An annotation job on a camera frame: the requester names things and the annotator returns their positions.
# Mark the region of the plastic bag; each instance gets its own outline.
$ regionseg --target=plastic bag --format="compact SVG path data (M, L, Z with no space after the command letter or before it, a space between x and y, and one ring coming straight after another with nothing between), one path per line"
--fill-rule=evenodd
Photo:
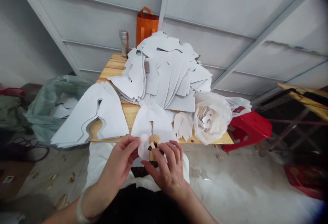
M32 124L39 142L49 146L50 139L65 121L50 115L61 95L66 93L80 100L92 84L93 82L82 77L63 75L50 79L43 85L27 113L24 114Z
M241 97L224 97L213 92L197 92L195 95L194 129L195 136L203 144L208 145L220 139L228 129L233 117L237 117L251 111L250 101ZM211 126L205 132L199 126L198 112L200 107L212 109L213 117ZM244 107L240 113L233 113L238 107Z

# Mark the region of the orange bag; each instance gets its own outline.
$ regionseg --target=orange bag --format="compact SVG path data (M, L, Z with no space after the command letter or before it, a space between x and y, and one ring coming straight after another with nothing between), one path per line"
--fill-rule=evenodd
M137 37L136 47L141 43L142 40L151 36L153 32L157 32L159 16L153 15L151 10L144 7L137 13Z

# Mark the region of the green plastic bag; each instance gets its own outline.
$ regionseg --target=green plastic bag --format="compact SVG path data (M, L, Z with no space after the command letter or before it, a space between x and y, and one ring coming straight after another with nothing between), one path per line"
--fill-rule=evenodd
M62 94L66 93L80 100L92 84L92 81L82 77L63 75L50 79L43 85L24 114L41 144L50 146L50 139L66 120L50 116Z

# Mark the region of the red stool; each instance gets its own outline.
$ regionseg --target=red stool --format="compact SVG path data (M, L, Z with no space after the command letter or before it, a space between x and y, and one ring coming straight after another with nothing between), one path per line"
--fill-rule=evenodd
M238 108L234 112L239 113L243 109ZM232 131L234 139L240 139L240 142L232 145L224 145L222 150L225 152L256 144L271 137L272 124L253 110L232 118L229 126L234 128L234 131Z

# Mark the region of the right hand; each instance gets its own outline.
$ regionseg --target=right hand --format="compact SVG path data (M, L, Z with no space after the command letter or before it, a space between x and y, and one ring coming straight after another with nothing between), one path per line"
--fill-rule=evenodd
M155 183L169 197L176 201L183 201L191 191L190 185L183 177L183 149L177 141L161 143L158 149L151 150L158 162L157 171L148 161L141 161L147 172L153 177Z

